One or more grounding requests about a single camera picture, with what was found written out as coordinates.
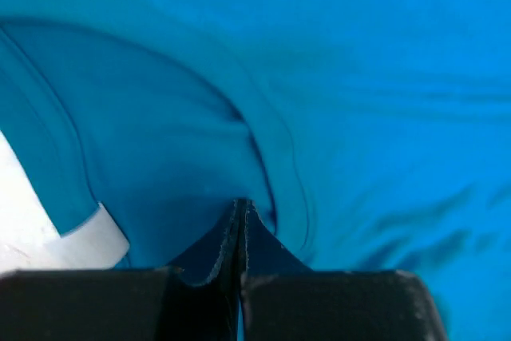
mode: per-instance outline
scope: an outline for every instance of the black plastic part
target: black plastic part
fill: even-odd
[[[447,340],[407,272],[313,272],[237,200],[169,266],[14,272],[0,279],[1,341]]]

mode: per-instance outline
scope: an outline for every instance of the blue fabric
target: blue fabric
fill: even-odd
[[[0,129],[60,232],[134,267],[232,198],[318,269],[417,272],[511,339],[509,0],[0,0]]]

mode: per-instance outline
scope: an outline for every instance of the black clamp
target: black clamp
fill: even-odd
[[[169,266],[0,276],[1,341],[446,341],[408,272],[313,272],[236,200]]]

